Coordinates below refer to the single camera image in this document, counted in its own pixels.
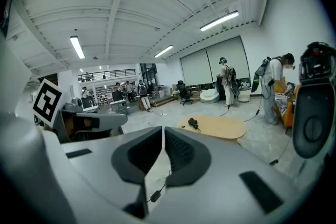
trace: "person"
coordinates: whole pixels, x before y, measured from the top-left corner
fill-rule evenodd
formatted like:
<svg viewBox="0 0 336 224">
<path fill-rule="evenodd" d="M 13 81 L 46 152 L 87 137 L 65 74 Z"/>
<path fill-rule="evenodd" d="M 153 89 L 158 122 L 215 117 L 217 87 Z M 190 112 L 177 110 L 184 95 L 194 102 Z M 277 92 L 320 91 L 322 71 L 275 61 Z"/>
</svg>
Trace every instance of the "person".
<svg viewBox="0 0 336 224">
<path fill-rule="evenodd" d="M 219 76 L 222 78 L 222 85 L 225 91 L 225 97 L 226 97 L 225 106 L 233 105 L 233 99 L 235 96 L 231 88 L 232 67 L 227 63 L 225 57 L 221 57 L 219 63 L 222 65 Z"/>
<path fill-rule="evenodd" d="M 149 102 L 148 96 L 147 96 L 147 88 L 145 84 L 142 82 L 142 80 L 139 80 L 139 85 L 138 85 L 138 92 L 141 98 L 141 101 L 143 103 L 144 108 L 148 111 L 151 109 L 151 104 Z"/>
<path fill-rule="evenodd" d="M 264 75 L 261 77 L 261 93 L 264 98 L 265 120 L 270 124 L 277 124 L 278 118 L 274 110 L 275 106 L 275 83 L 282 88 L 285 95 L 290 93 L 287 90 L 286 83 L 283 79 L 283 70 L 294 69 L 293 54 L 272 58 L 265 67 Z"/>
<path fill-rule="evenodd" d="M 82 96 L 85 98 L 85 97 L 88 97 L 90 96 L 90 93 L 88 92 L 88 90 L 86 89 L 86 87 L 83 87 L 83 93 L 82 93 Z"/>
<path fill-rule="evenodd" d="M 116 86 L 118 86 L 117 91 L 124 92 L 124 88 L 119 82 L 116 83 Z"/>
<path fill-rule="evenodd" d="M 130 85 L 129 81 L 126 81 L 126 91 L 127 91 L 127 98 L 128 101 L 131 102 L 131 100 L 133 101 L 133 93 L 132 93 L 132 86 Z"/>
<path fill-rule="evenodd" d="M 85 73 L 85 78 L 86 78 L 86 81 L 90 81 L 90 75 L 87 72 Z"/>
</svg>

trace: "wooden table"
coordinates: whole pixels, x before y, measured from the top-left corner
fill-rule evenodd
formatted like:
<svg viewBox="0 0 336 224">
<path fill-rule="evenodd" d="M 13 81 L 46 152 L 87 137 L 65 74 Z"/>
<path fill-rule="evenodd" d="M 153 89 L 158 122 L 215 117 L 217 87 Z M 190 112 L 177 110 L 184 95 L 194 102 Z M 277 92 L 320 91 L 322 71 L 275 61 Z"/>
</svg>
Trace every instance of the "wooden table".
<svg viewBox="0 0 336 224">
<path fill-rule="evenodd" d="M 182 118 L 177 124 L 178 128 L 192 132 L 198 132 L 188 124 L 193 118 L 198 122 L 198 128 L 202 134 L 237 142 L 246 133 L 246 125 L 243 121 L 227 117 L 214 117 L 205 115 L 189 115 Z"/>
</svg>

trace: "concrete floor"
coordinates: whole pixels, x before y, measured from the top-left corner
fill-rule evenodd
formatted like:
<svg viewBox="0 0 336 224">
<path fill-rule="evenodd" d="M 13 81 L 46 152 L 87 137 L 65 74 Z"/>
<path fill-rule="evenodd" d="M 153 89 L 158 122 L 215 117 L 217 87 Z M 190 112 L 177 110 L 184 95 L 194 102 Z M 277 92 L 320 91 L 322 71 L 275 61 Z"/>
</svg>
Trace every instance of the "concrete floor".
<svg viewBox="0 0 336 224">
<path fill-rule="evenodd" d="M 225 115 L 229 118 L 241 120 L 253 117 L 259 107 L 260 97 L 252 97 L 248 103 L 235 102 L 229 112 Z M 220 116 L 227 111 L 223 106 L 224 101 L 217 103 L 205 104 L 199 101 L 194 104 L 186 104 L 182 106 L 180 101 L 173 101 L 158 108 L 152 108 L 155 113 L 147 111 L 134 111 L 128 117 L 128 121 L 122 126 L 124 133 L 129 133 L 152 126 L 170 126 L 177 127 L 179 120 L 193 114 L 203 114 L 209 116 Z M 247 150 L 253 152 L 256 156 L 269 163 L 278 159 L 283 153 L 279 163 L 274 166 L 275 169 L 283 174 L 293 177 L 290 164 L 296 156 L 295 150 L 290 139 L 291 130 L 285 134 L 286 128 L 281 121 L 277 125 L 269 125 L 264 120 L 263 104 L 261 103 L 260 113 L 252 120 L 246 122 L 246 134 L 238 140 L 239 144 Z M 170 161 L 164 151 L 164 142 L 162 151 L 155 162 L 154 166 L 146 176 L 147 197 L 162 188 L 165 178 L 169 175 Z M 149 202 L 149 210 L 152 210 L 157 204 Z"/>
</svg>

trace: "balcony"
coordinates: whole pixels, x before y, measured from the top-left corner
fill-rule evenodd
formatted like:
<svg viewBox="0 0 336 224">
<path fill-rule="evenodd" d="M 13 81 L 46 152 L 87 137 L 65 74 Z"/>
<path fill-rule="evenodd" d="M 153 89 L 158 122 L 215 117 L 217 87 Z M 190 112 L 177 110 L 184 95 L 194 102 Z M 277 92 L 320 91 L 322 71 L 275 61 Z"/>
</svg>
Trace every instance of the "balcony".
<svg viewBox="0 0 336 224">
<path fill-rule="evenodd" d="M 127 77 L 134 77 L 136 75 L 137 73 L 135 72 L 135 69 L 103 71 L 103 72 L 95 72 L 95 73 L 78 75 L 78 82 L 79 83 L 85 82 L 86 84 L 86 82 L 127 78 Z"/>
</svg>

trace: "white ceiling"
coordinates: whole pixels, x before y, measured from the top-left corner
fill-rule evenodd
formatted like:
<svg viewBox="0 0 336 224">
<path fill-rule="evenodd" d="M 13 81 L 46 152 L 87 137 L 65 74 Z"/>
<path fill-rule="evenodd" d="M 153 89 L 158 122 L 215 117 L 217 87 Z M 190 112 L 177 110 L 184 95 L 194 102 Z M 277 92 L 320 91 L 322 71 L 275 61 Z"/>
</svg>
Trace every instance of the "white ceiling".
<svg viewBox="0 0 336 224">
<path fill-rule="evenodd" d="M 223 35 L 225 40 L 232 29 L 260 24 L 265 5 L 266 0 L 13 0 L 7 41 L 38 77 L 113 63 L 160 62 L 153 56 L 169 44 L 174 48 L 163 59 L 203 39 Z M 200 31 L 235 10 L 238 17 Z M 73 49 L 73 35 L 85 59 Z"/>
</svg>

